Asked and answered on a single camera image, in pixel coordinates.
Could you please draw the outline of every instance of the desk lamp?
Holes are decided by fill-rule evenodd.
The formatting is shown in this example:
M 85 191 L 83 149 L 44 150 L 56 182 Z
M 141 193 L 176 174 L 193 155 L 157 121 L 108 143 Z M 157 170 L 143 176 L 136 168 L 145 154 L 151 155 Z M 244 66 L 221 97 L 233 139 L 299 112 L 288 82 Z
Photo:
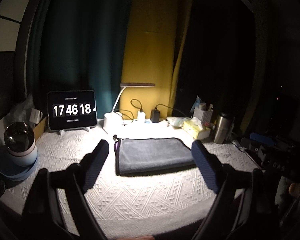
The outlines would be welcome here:
M 103 121 L 103 130 L 105 130 L 106 133 L 113 133 L 115 132 L 115 129 L 120 128 L 123 124 L 122 122 L 122 116 L 119 113 L 115 113 L 115 107 L 117 106 L 117 103 L 119 101 L 119 98 L 122 94 L 122 92 L 126 88 L 150 88 L 154 87 L 155 84 L 153 83 L 121 83 L 120 87 L 120 93 L 117 96 L 117 99 L 112 107 L 112 110 L 110 113 L 105 113 L 104 121 Z

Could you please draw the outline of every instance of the textured tablecloth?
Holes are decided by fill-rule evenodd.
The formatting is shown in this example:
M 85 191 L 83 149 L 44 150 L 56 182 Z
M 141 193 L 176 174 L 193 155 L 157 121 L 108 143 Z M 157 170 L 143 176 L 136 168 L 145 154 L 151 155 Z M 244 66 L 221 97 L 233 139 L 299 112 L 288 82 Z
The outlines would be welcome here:
M 182 129 L 161 124 L 126 125 L 118 131 L 119 138 L 180 138 L 191 147 L 193 138 Z M 67 131 L 64 135 L 44 133 L 37 142 L 39 162 L 34 173 L 19 185 L 6 190 L 0 198 L 7 206 L 21 214 L 31 184 L 41 168 L 62 170 L 79 162 L 101 139 L 109 142 L 109 156 L 93 187 L 85 197 L 93 215 L 108 238 L 154 235 L 170 231 L 204 218 L 215 194 L 209 190 L 197 168 L 175 173 L 120 177 L 115 175 L 113 136 L 101 126 Z M 234 145 L 204 144 L 222 163 L 235 169 L 252 171 L 256 168 L 247 154 Z M 69 211 L 64 190 L 59 199 L 70 232 L 77 233 Z

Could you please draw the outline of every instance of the white basket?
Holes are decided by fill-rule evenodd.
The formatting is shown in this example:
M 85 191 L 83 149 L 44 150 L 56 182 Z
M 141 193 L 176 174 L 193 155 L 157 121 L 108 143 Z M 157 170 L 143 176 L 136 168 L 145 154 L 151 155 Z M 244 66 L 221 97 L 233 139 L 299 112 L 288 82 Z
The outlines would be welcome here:
M 206 123 L 211 121 L 212 114 L 212 109 L 209 109 L 208 111 L 203 111 L 195 107 L 193 117 L 197 117 L 202 123 Z

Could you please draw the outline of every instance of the thermos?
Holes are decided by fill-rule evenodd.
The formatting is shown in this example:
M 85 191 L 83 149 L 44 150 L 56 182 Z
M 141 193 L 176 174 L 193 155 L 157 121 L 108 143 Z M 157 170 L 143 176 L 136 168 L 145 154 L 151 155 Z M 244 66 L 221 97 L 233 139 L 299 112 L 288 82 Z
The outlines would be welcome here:
M 213 130 L 213 142 L 222 144 L 231 130 L 233 117 L 229 114 L 219 114 Z

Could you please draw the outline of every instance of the metal bowl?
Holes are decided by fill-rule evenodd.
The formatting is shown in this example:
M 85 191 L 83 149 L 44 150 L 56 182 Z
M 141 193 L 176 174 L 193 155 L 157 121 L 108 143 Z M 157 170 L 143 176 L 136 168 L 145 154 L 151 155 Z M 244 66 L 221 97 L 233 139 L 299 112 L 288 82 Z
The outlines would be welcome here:
M 5 130 L 4 142 L 10 150 L 16 153 L 24 152 L 32 146 L 34 132 L 26 123 L 14 122 Z

